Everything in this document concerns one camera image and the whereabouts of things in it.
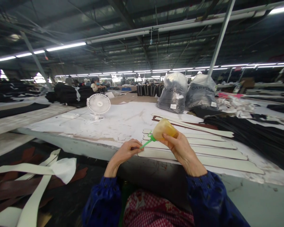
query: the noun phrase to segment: metal roof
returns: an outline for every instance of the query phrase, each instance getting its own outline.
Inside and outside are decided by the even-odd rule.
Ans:
[[[277,2],[282,1],[237,0],[233,11]],[[2,0],[0,56],[28,51],[20,30],[39,49],[194,18],[210,20],[225,13],[227,5],[228,0]],[[284,50],[284,13],[268,13],[230,21],[216,65],[265,62],[280,54]],[[91,72],[205,66],[210,65],[221,25],[154,31],[37,56],[45,67],[69,64]],[[31,56],[11,61],[34,62]]]

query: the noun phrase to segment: blue sleeve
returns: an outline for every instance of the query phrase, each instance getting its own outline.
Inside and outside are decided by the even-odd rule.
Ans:
[[[201,177],[186,177],[187,197],[195,226],[249,226],[240,211],[227,196],[225,186],[214,173]]]
[[[121,192],[117,177],[102,177],[100,184],[93,186],[82,213],[82,225],[118,226],[121,213]]]

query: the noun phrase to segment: person's left hand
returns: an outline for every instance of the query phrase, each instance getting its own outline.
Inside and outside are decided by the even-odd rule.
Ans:
[[[136,139],[126,141],[109,161],[104,177],[116,177],[117,170],[122,163],[144,150],[144,148],[140,149],[140,147],[142,147],[142,144]]]

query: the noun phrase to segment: desk fan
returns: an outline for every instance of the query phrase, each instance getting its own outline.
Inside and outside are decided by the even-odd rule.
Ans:
[[[86,101],[87,108],[94,114],[95,120],[103,119],[100,114],[106,113],[110,109],[110,100],[103,94],[94,94]]]

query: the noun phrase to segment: gray plastic bag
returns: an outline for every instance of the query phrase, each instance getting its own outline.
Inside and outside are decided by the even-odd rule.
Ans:
[[[186,100],[186,110],[191,110],[194,107],[201,107],[203,109],[218,110],[215,99],[216,83],[211,76],[205,74],[197,74],[190,82]]]
[[[164,77],[164,88],[157,107],[174,113],[183,113],[185,109],[185,97],[187,93],[187,77],[175,72]]]

